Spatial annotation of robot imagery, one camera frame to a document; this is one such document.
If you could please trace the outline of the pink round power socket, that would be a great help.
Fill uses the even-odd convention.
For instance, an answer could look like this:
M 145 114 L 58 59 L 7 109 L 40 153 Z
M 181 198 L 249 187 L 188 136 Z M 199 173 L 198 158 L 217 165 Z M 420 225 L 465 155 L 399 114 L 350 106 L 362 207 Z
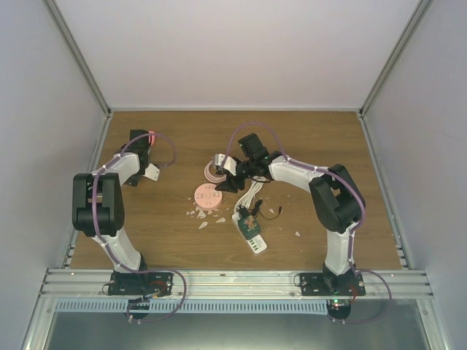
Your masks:
M 215 184 L 205 183 L 196 188 L 194 199 L 200 209 L 214 211 L 222 203 L 222 193 L 216 190 Z

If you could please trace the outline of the black power adapter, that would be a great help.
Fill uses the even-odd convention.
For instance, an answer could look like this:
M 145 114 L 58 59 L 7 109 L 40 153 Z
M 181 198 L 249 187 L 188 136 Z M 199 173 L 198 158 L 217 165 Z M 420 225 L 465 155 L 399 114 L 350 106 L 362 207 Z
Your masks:
M 247 207 L 240 205 L 238 207 L 238 214 L 241 218 L 246 218 L 251 215 L 251 211 Z

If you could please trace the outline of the green cube adapter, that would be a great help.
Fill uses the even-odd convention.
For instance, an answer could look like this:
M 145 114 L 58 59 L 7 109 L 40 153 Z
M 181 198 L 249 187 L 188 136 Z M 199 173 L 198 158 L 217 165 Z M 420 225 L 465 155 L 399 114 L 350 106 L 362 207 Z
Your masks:
M 246 240 L 251 240 L 260 234 L 260 225 L 258 224 L 256 218 L 254 218 L 252 215 L 241 218 L 237 224 L 239 232 Z

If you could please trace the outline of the pink square plug adapter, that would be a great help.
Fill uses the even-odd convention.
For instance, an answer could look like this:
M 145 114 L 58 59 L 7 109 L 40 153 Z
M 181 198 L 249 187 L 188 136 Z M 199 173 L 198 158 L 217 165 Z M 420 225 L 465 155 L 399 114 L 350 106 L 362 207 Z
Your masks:
M 149 133 L 149 135 L 148 135 L 148 138 L 149 138 L 149 145 L 152 146 L 152 145 L 154 145 L 154 143 L 155 143 L 156 135 L 155 135 L 155 132 L 154 132 L 154 131 L 149 131 L 148 133 Z

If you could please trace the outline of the white power strip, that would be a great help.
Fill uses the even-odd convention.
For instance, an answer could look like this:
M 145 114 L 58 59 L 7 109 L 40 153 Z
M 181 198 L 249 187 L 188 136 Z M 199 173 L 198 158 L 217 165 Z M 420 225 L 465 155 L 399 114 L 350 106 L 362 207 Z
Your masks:
M 232 222 L 233 222 L 235 228 L 239 232 L 237 222 L 241 219 L 241 217 L 239 216 L 238 212 L 233 214 L 231 216 L 231 219 L 232 219 Z M 261 252 L 263 252 L 263 251 L 265 251 L 267 249 L 267 244 L 264 241 L 264 239 L 262 238 L 261 234 L 257 235 L 256 237 L 254 237 L 251 240 L 246 240 L 241 233 L 240 233 L 240 235 L 245 240 L 245 242 L 247 243 L 247 245 L 249 246 L 249 248 L 252 250 L 252 252 L 254 254 L 260 254 Z

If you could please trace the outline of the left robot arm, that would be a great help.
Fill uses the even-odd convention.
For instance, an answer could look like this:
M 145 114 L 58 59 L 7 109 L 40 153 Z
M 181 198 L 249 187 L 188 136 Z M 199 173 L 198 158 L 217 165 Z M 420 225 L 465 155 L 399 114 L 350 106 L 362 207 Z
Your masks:
M 154 138 L 146 130 L 134 129 L 124 144 L 99 169 L 73 178 L 72 224 L 92 238 L 106 253 L 116 273 L 127 273 L 125 286 L 135 295 L 150 288 L 147 264 L 123 227 L 125 209 L 121 187 L 138 180 L 150 164 Z

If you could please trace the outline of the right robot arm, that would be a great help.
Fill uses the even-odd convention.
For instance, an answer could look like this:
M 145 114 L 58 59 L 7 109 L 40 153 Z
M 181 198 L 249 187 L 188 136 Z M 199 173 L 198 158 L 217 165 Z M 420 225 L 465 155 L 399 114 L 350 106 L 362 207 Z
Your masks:
M 214 166 L 226 180 L 216 189 L 237 193 L 246 179 L 263 177 L 284 182 L 308 192 L 314 210 L 327 233 L 327 253 L 323 263 L 323 286 L 331 295 L 340 295 L 355 276 L 355 231 L 365 219 L 365 201 L 348 170 L 341 164 L 313 166 L 283 152 L 269 152 L 258 135 L 239 140 L 246 157 L 241 161 L 227 153 L 214 156 Z

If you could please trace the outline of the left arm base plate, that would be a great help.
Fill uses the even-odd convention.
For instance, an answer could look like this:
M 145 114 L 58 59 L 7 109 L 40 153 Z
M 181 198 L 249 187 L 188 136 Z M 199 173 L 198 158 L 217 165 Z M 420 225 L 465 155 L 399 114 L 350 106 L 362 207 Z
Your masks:
M 171 294 L 174 274 L 161 273 L 118 273 L 113 272 L 105 284 L 105 294 L 157 298 Z

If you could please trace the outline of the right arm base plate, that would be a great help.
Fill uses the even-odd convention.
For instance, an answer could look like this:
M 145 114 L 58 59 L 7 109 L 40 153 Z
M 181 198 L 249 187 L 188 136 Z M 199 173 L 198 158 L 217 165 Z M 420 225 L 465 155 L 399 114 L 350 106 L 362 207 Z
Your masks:
M 366 288 L 362 276 L 356 276 L 352 271 L 344 275 L 334 276 L 332 273 L 308 272 L 299 273 L 294 281 L 303 296 L 365 296 Z

